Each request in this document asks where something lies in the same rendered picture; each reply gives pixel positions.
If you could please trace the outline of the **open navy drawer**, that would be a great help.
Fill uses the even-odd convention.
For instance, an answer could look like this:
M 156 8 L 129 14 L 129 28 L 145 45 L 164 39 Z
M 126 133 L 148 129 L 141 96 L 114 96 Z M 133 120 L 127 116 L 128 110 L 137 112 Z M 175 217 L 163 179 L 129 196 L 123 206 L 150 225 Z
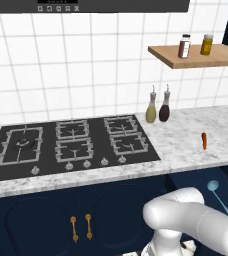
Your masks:
M 217 180 L 219 182 L 217 194 L 228 208 L 228 177 L 220 167 L 169 174 L 166 178 L 166 186 L 169 191 L 194 187 L 203 195 L 206 206 L 226 214 L 214 194 L 207 189 L 207 183 L 211 180 Z

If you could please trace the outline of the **light blue ladle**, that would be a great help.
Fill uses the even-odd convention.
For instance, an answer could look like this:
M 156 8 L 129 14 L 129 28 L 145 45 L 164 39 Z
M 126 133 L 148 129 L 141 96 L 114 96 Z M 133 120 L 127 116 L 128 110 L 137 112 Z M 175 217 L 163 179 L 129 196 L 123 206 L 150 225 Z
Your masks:
M 226 207 L 226 205 L 223 203 L 223 201 L 221 200 L 221 198 L 217 194 L 217 189 L 218 188 L 219 188 L 219 182 L 217 180 L 211 180 L 207 183 L 207 189 L 214 194 L 214 196 L 219 201 L 219 203 L 221 204 L 221 206 L 225 210 L 226 214 L 228 215 L 228 208 Z

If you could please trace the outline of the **yellow oil bottle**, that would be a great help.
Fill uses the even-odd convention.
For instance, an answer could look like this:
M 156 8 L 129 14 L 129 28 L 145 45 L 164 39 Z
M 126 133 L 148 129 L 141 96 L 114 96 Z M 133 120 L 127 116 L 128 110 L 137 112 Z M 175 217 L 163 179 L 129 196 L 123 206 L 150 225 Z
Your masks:
M 155 99 L 156 99 L 156 92 L 152 91 L 150 93 L 150 102 L 149 106 L 146 110 L 146 121 L 148 123 L 153 123 L 156 119 L 156 107 L 155 107 Z

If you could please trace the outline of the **black gas hob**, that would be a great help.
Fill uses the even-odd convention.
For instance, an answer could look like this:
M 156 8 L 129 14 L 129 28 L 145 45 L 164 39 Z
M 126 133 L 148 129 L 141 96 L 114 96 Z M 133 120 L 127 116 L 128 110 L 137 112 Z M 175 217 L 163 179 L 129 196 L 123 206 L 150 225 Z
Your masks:
M 126 163 L 118 162 L 124 156 Z M 105 157 L 109 163 L 101 165 Z M 4 126 L 0 129 L 0 181 L 158 161 L 134 115 Z M 85 160 L 91 162 L 85 168 Z M 71 162 L 74 167 L 67 171 Z M 40 169 L 37 175 L 31 170 Z

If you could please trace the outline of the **dark vinegar bottle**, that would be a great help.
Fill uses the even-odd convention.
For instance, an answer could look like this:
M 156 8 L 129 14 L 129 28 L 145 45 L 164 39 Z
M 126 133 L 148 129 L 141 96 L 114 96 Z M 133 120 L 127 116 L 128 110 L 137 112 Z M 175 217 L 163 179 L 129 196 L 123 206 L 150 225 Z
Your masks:
M 169 116 L 170 116 L 169 98 L 170 98 L 170 91 L 166 90 L 164 92 L 163 104 L 159 111 L 159 120 L 161 122 L 166 122 L 169 119 Z

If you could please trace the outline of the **navy cupboard door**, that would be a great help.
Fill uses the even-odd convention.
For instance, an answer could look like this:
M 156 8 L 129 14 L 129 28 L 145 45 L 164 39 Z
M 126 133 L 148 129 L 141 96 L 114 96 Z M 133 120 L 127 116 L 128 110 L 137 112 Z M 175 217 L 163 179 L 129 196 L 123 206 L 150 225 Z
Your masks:
M 56 195 L 0 198 L 3 256 L 82 256 L 70 218 L 77 210 Z
M 143 220 L 143 206 L 165 192 L 158 182 L 117 182 L 83 187 L 81 213 L 91 215 L 92 239 L 85 238 L 85 256 L 117 256 L 141 251 L 153 231 Z

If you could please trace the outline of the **brown spice jar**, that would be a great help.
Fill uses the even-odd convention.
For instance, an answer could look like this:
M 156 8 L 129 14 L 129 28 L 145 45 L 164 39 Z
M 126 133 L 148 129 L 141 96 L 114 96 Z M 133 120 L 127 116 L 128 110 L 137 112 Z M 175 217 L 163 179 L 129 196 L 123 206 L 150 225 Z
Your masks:
M 179 44 L 178 57 L 187 58 L 190 49 L 190 35 L 183 34 Z

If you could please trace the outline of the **dark extractor hood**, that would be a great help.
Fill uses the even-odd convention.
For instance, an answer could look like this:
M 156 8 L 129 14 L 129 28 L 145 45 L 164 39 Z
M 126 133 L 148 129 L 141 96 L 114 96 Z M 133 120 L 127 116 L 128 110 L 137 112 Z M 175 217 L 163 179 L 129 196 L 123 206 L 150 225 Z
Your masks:
M 190 0 L 0 0 L 0 14 L 187 12 Z

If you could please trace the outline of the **yellow spice jar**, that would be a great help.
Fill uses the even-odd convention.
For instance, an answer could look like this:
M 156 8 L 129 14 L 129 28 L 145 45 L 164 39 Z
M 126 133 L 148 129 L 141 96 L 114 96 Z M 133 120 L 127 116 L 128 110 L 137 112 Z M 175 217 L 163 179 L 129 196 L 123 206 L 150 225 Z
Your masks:
M 205 34 L 202 41 L 200 54 L 209 55 L 211 51 L 212 43 L 213 43 L 213 35 Z

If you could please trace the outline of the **wooden wall shelf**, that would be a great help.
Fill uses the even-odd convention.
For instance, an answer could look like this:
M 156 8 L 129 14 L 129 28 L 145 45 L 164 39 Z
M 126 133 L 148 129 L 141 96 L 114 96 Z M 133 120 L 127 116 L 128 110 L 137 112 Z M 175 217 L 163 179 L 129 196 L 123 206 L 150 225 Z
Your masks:
M 200 45 L 191 45 L 185 59 L 178 57 L 178 45 L 149 46 L 148 51 L 172 69 L 228 66 L 228 46 L 214 44 L 209 55 L 200 54 Z

